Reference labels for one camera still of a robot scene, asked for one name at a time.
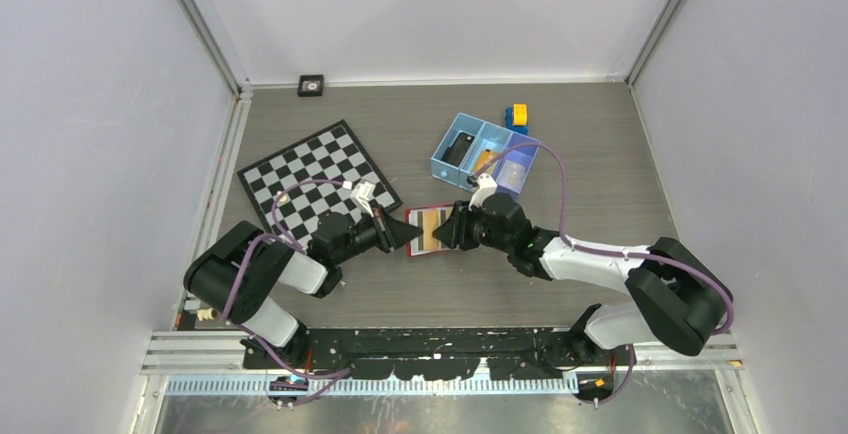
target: checkered pattern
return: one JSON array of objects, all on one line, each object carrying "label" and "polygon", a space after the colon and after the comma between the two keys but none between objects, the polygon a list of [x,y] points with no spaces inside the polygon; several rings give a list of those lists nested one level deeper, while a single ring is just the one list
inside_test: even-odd
[{"label": "checkered pattern", "polygon": [[[305,179],[360,180],[375,184],[374,199],[390,211],[400,197],[383,177],[344,121],[313,134],[239,172],[242,184],[265,227],[272,227],[271,204],[277,192]],[[350,191],[331,184],[309,184],[292,190],[289,202],[277,207],[277,216],[301,244],[306,246],[318,227],[318,216],[333,211],[350,214],[359,221],[362,213],[349,199]]]}]

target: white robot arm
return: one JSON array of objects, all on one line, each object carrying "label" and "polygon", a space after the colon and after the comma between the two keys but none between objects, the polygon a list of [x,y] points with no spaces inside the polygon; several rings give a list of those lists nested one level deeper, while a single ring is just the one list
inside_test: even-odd
[{"label": "white robot arm", "polygon": [[[434,237],[451,248],[485,245],[506,252],[528,277],[588,282],[633,299],[584,312],[570,331],[575,358],[591,360],[624,344],[652,340],[696,356],[725,315],[724,296],[732,301],[730,292],[679,241],[613,246],[560,236],[534,227],[508,194],[496,193],[490,176],[481,175],[477,182],[471,201],[454,203]],[[710,285],[670,266],[673,262],[705,274]]]}]

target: white wall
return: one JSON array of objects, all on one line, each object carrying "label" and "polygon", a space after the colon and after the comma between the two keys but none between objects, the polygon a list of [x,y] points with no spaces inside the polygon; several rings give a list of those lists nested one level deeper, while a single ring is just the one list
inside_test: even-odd
[{"label": "white wall", "polygon": [[254,84],[623,78],[666,1],[198,0]]},{"label": "white wall", "polygon": [[0,19],[0,432],[126,432],[230,94],[175,0]]},{"label": "white wall", "polygon": [[736,295],[767,432],[843,432],[848,3],[688,0],[637,86],[683,240]]}]

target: blue plastic box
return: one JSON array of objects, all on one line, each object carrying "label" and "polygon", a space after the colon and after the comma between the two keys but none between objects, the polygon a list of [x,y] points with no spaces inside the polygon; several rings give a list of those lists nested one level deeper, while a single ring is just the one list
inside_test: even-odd
[{"label": "blue plastic box", "polygon": [[[441,158],[460,133],[471,134],[474,136],[474,142],[459,167],[456,167],[443,162]],[[471,175],[474,165],[484,149],[491,149],[500,153],[508,147],[524,142],[539,141],[497,124],[459,113],[445,137],[442,138],[442,142],[439,143],[436,152],[433,153],[433,157],[430,158],[430,168],[433,177],[436,179],[473,191],[474,187],[468,183],[468,176]],[[518,198],[538,151],[538,147],[522,147],[498,160],[495,164],[495,170],[492,172],[492,177],[498,183],[498,192],[506,192],[513,199]]]}]

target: gray table surface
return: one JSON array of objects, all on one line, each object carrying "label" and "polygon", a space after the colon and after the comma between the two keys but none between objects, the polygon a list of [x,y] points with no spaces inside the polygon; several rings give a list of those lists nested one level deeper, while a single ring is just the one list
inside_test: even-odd
[{"label": "gray table surface", "polygon": [[[566,162],[570,235],[624,245],[675,235],[624,84],[331,86],[321,98],[257,90],[236,168],[346,119],[403,199],[394,211],[402,217],[405,208],[470,198],[431,177],[430,156],[458,112],[500,124],[516,102],[528,105],[530,135]],[[540,152],[519,202],[534,224],[556,229],[560,196],[559,169]],[[220,234],[241,220],[261,225],[234,178]],[[486,248],[416,258],[375,249],[343,270],[344,285],[325,299],[285,286],[272,295],[314,327],[568,326],[592,303],[624,300],[580,282],[528,279]]]}]

